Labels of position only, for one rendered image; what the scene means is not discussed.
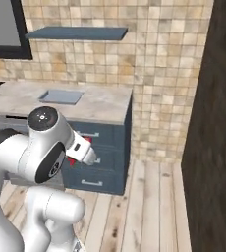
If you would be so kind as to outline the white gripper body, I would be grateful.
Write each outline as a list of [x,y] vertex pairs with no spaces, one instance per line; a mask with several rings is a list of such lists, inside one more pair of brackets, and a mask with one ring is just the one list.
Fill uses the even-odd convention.
[[96,161],[96,153],[93,147],[90,147],[85,154],[84,158],[82,159],[82,163],[86,165],[93,165]]

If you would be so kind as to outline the grey blue tray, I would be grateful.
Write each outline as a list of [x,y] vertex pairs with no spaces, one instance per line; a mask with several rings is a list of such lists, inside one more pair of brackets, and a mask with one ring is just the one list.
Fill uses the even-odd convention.
[[76,105],[83,92],[65,90],[47,90],[38,100],[43,103]]

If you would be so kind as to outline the dark wood fridge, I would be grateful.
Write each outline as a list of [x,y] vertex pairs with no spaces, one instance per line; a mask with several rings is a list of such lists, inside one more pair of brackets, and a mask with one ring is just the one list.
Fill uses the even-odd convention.
[[182,174],[192,252],[226,252],[226,0],[214,0]]

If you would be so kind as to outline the blue drawer front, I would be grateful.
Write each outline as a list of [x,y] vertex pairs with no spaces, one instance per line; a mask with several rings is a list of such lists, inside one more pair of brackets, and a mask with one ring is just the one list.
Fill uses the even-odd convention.
[[70,121],[69,124],[76,131],[83,133],[99,133],[99,137],[89,137],[95,146],[122,148],[124,146],[125,128],[122,125],[99,124]]
[[84,169],[101,169],[101,170],[117,170],[125,165],[124,153],[114,149],[95,147],[96,159],[100,158],[101,163],[86,165],[71,158],[64,160],[63,169],[84,168]]
[[[123,195],[125,192],[124,177],[114,172],[102,170],[85,170],[85,169],[63,169],[63,182],[66,188],[99,192],[113,195]],[[81,180],[85,179],[90,182],[102,181],[103,186],[84,185]]]

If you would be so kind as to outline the black framed window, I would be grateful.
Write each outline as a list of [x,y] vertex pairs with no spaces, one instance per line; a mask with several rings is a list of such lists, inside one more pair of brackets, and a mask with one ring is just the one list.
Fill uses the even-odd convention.
[[0,0],[0,59],[31,60],[22,0]]

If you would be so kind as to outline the blue wall shelf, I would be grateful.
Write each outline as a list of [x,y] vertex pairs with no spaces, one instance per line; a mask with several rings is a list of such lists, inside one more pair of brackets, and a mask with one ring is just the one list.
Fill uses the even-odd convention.
[[28,32],[26,38],[122,40],[127,32],[127,28],[121,27],[44,27]]

